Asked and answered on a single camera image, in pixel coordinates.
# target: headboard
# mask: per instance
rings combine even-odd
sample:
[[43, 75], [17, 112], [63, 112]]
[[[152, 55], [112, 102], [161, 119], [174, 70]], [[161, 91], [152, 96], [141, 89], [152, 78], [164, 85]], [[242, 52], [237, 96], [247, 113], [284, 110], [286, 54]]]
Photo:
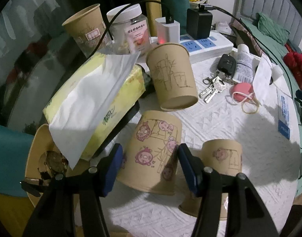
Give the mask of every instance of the headboard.
[[256, 19], [256, 13], [263, 12], [274, 22], [290, 32], [288, 39], [299, 45], [302, 39], [302, 18], [289, 0], [238, 0], [237, 18], [250, 21]]

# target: black box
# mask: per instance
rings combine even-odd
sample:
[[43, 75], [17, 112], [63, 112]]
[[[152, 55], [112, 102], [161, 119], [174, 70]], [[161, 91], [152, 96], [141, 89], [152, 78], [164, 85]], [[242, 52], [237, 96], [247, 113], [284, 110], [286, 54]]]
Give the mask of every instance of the black box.
[[195, 40], [210, 36], [212, 14], [203, 9], [187, 9], [186, 32]]

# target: textured bedspread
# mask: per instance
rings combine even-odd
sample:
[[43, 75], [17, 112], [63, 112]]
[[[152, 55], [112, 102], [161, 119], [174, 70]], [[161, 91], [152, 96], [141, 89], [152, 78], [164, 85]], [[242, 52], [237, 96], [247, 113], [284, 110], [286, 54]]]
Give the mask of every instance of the textured bedspread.
[[[206, 87], [202, 79], [211, 76], [218, 60], [212, 58], [192, 65], [198, 90]], [[283, 77], [276, 84], [289, 93]], [[193, 154], [200, 151], [203, 142], [210, 139], [235, 139], [242, 144], [243, 172], [255, 185], [280, 231], [295, 196], [299, 172], [299, 130], [294, 106], [289, 105], [290, 122], [293, 123], [289, 141], [277, 131], [275, 85], [269, 88], [266, 104], [259, 108], [258, 113], [251, 115], [244, 114], [241, 106], [227, 102], [230, 100], [229, 87], [217, 94], [209, 104], [199, 100], [188, 109], [171, 113], [182, 120], [182, 142], [190, 147]], [[141, 114], [146, 110], [159, 109], [155, 94], [139, 102], [140, 112], [109, 144], [107, 151], [115, 142], [125, 147]], [[180, 165], [174, 196], [136, 191], [116, 181], [112, 192], [101, 199], [106, 223], [110, 230], [126, 229], [134, 236], [190, 236], [196, 218], [178, 209], [187, 190]], [[218, 236], [224, 236], [225, 227], [226, 221], [221, 221]]]

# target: electrical outlet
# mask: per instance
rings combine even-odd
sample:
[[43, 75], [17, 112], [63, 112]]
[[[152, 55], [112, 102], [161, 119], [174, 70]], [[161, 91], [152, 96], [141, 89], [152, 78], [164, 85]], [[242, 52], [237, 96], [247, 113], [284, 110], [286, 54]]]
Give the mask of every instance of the electrical outlet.
[[208, 38], [197, 40], [203, 47], [210, 48], [216, 46], [213, 42], [211, 42]]
[[180, 36], [180, 37], [179, 37], [179, 40], [180, 40], [180, 41], [190, 40], [190, 39], [191, 39], [191, 37], [190, 37], [189, 35], [183, 35], [183, 36]]
[[194, 41], [182, 42], [181, 45], [184, 46], [189, 52], [198, 51], [198, 50], [201, 50], [201, 49], [202, 49], [202, 48], [201, 48], [197, 43], [195, 43]]

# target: tissue box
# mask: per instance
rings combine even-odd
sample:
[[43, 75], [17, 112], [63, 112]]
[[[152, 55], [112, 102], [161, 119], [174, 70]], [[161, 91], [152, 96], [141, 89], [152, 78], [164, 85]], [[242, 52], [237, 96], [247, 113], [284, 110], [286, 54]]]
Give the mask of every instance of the tissue box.
[[[63, 84], [43, 109], [43, 113], [49, 123], [52, 121], [64, 99], [76, 86], [79, 80], [96, 69], [98, 65], [101, 65], [104, 59], [105, 56], [103, 54], [95, 54]], [[106, 116], [97, 126], [89, 143], [85, 147], [81, 159], [89, 161], [92, 158], [95, 151], [100, 147], [106, 137], [127, 111], [135, 104], [144, 91], [145, 87], [142, 70], [139, 66], [134, 65], [132, 71], [110, 105]]]

